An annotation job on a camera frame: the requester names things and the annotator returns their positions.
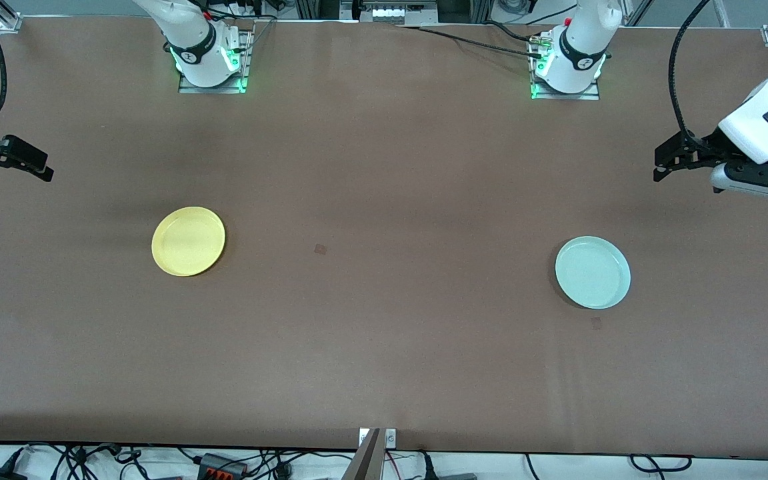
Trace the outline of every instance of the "brown table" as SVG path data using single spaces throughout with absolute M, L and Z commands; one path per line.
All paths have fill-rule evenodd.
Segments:
M 538 101 L 520 57 L 280 24 L 246 95 L 180 95 L 149 19 L 28 19 L 0 134 L 56 174 L 0 172 L 0 439 L 768 456 L 768 199 L 651 181 L 673 36 Z M 767 74 L 758 31 L 690 31 L 691 128 Z M 150 237 L 187 205 L 229 236 L 179 279 Z M 630 261 L 619 306 L 554 286 L 580 235 Z

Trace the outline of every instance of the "white floor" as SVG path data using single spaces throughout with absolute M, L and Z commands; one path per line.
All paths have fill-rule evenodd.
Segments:
M 0 467 L 19 445 L 0 445 Z M 182 477 L 196 480 L 198 466 L 177 452 L 176 449 L 144 447 L 139 459 L 152 480 L 163 477 Z M 186 449 L 190 455 L 217 453 L 228 459 L 256 455 L 256 450 Z M 397 459 L 402 480 L 423 476 L 423 457 L 416 452 L 393 452 Z M 516 453 L 431 453 L 435 470 L 439 476 L 461 473 L 476 474 L 478 480 L 533 480 L 525 464 L 524 455 Z M 60 458 L 49 447 L 30 447 L 19 457 L 16 472 L 28 480 L 47 480 Z M 656 474 L 648 475 L 636 471 L 627 457 L 597 455 L 531 455 L 540 480 L 589 479 L 589 480 L 634 480 L 658 479 Z M 657 459 L 665 467 L 676 467 L 682 463 L 677 459 Z M 341 478 L 347 459 L 339 457 L 320 458 L 306 455 L 292 464 L 292 480 L 324 480 Z M 641 459 L 641 465 L 647 461 Z M 108 453 L 91 457 L 89 467 L 100 480 L 119 478 L 120 465 Z M 249 464 L 256 467 L 258 462 Z M 59 469 L 59 478 L 67 479 L 66 465 Z M 742 461 L 741 459 L 694 459 L 689 470 L 665 474 L 667 480 L 768 480 L 768 461 Z M 127 468 L 123 480 L 143 480 L 135 468 Z M 390 462 L 384 465 L 382 480 L 397 480 Z

